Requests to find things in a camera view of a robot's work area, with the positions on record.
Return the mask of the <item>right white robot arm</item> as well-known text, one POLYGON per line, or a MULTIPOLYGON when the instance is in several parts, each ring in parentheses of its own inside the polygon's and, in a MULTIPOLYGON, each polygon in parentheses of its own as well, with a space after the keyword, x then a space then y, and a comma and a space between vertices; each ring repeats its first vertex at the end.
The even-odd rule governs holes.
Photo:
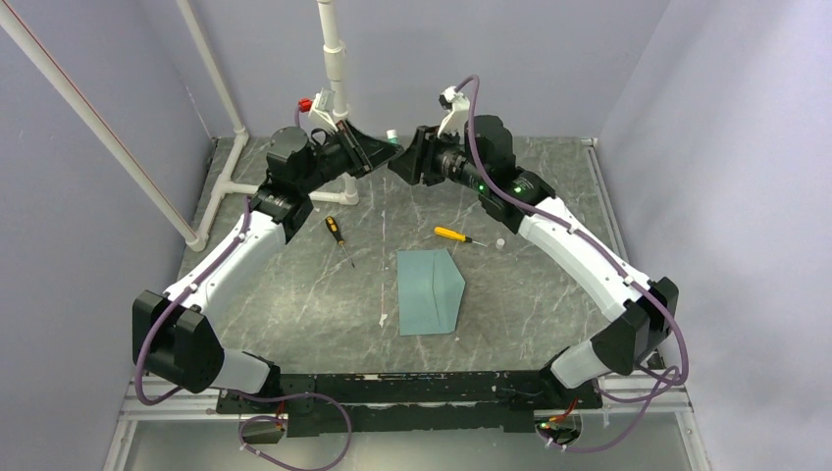
POLYGON ((668 278, 652 280, 611 252, 568 210, 555 190, 516 163, 513 137, 500 118, 474 121, 473 140, 420 127, 389 163, 405 182, 451 181, 475 190, 487 214, 539 248, 596 303, 607 325, 557 353, 546 365, 541 394, 563 407, 586 382, 629 375, 673 333, 679 290, 668 278))

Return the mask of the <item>light blue envelope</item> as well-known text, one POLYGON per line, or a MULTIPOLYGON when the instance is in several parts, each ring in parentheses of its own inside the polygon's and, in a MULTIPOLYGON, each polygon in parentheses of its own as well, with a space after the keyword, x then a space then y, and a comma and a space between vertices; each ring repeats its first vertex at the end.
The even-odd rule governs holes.
POLYGON ((456 330, 466 283, 447 249, 397 251, 396 283, 401 336, 456 330))

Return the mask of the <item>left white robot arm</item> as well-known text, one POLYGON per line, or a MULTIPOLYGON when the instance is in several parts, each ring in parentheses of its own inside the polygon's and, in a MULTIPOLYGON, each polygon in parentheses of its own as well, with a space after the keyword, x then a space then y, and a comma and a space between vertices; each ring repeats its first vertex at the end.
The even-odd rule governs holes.
POLYGON ((317 141, 299 127, 273 133, 264 181, 228 235, 187 275, 160 294, 144 291, 132 306, 134 388, 145 405, 142 378, 151 373, 174 390, 228 390, 259 412, 282 398, 281 369, 252 353, 225 348, 215 332, 235 293, 288 245, 313 211, 312 192, 342 175, 364 177, 401 155, 401 145, 337 122, 317 141))

